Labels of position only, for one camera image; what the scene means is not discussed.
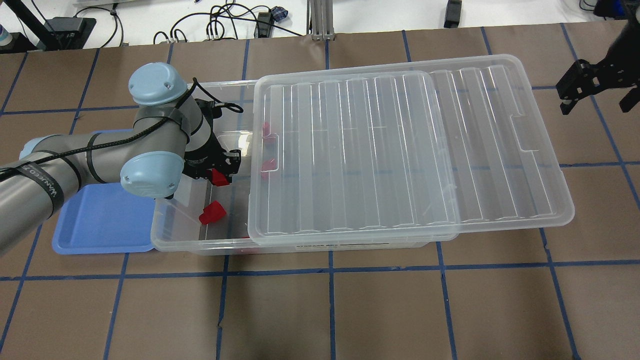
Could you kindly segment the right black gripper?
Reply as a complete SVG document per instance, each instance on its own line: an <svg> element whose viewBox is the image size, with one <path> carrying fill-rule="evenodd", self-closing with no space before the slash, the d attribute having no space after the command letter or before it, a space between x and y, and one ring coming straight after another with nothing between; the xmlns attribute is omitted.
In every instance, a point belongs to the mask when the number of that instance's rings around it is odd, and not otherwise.
<svg viewBox="0 0 640 360"><path fill-rule="evenodd" d="M629 113L640 102L640 30L629 22L598 63L576 60L556 84L560 111L567 116L578 101L608 89L631 88L619 101L623 113Z"/></svg>

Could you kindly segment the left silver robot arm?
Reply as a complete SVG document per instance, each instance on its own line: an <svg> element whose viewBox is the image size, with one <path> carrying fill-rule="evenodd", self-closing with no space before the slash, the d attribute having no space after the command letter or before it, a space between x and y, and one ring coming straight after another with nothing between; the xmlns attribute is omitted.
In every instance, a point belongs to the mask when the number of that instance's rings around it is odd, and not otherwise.
<svg viewBox="0 0 640 360"><path fill-rule="evenodd" d="M238 149L218 141L214 123L242 107L189 85L167 63L147 63L128 80L138 110L128 131L51 134L28 141L18 160L1 166L0 247L4 255L87 185L119 183L141 198L171 198L183 176L231 183Z"/></svg>

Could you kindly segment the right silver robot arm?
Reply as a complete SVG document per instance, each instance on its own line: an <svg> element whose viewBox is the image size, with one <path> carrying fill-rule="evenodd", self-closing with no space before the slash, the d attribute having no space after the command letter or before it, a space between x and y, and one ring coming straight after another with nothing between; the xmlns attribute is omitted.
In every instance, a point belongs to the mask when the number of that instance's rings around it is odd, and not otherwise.
<svg viewBox="0 0 640 360"><path fill-rule="evenodd" d="M618 0L618 9L626 25L598 63L577 59L555 85L560 111L570 114L578 101L608 89L629 89L619 101L622 112L630 112L640 100L640 27L639 2Z"/></svg>

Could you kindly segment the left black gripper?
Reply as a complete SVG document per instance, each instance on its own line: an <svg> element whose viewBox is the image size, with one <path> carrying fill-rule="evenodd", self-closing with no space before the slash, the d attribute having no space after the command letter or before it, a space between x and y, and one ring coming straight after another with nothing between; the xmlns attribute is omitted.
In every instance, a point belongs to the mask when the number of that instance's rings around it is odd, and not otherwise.
<svg viewBox="0 0 640 360"><path fill-rule="evenodd" d="M208 180L206 171L216 169L232 180L241 165L242 151L226 150L212 133L202 146L185 152L182 173L195 180Z"/></svg>

